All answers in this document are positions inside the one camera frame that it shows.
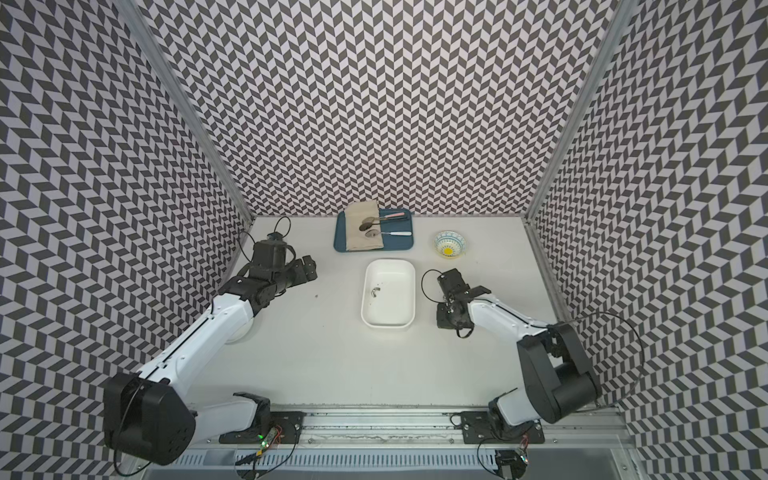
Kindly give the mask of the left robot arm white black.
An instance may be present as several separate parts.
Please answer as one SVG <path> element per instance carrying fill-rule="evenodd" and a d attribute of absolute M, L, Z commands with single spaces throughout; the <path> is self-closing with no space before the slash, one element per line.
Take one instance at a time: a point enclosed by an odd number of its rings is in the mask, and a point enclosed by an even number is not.
<path fill-rule="evenodd" d="M 228 402 L 192 407 L 186 396 L 209 362 L 239 340 L 260 311 L 316 278 L 315 260 L 298 256 L 282 234 L 255 243 L 248 264 L 221 286 L 189 328 L 137 372 L 106 381 L 105 445 L 157 465 L 169 465 L 189 445 L 215 436 L 257 442 L 266 451 L 284 431 L 271 418 L 268 398 L 236 392 Z"/>

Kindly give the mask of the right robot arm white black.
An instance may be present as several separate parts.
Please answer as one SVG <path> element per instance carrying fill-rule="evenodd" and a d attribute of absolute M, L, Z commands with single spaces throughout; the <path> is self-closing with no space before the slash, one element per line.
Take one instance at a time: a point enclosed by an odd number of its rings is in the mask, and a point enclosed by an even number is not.
<path fill-rule="evenodd" d="M 529 317 L 488 288 L 469 286 L 457 269 L 440 273 L 437 282 L 443 294 L 436 311 L 439 328 L 460 334 L 480 327 L 516 347 L 522 384 L 489 402 L 493 434 L 523 436 L 539 421 L 556 423 L 602 395 L 593 362 L 572 326 Z"/>

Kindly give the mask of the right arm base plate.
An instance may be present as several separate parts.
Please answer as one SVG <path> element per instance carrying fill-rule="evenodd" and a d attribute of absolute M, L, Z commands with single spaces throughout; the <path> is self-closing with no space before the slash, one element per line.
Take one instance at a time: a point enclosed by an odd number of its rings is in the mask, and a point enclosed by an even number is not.
<path fill-rule="evenodd" d="M 468 445 L 480 443 L 518 444 L 527 439 L 531 445 L 545 443 L 542 425 L 528 421 L 511 426 L 498 415 L 488 411 L 462 411 L 458 414 L 463 441 Z"/>

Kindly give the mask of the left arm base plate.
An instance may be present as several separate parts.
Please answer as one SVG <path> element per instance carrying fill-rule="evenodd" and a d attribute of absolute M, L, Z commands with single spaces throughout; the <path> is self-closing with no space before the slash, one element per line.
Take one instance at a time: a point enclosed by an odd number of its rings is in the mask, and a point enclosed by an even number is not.
<path fill-rule="evenodd" d="M 273 428 L 279 431 L 279 439 L 282 445 L 297 444 L 305 419 L 302 411 L 276 411 L 268 416 L 261 415 L 245 430 L 233 431 L 219 436 L 220 444 L 257 444 L 264 441 Z"/>

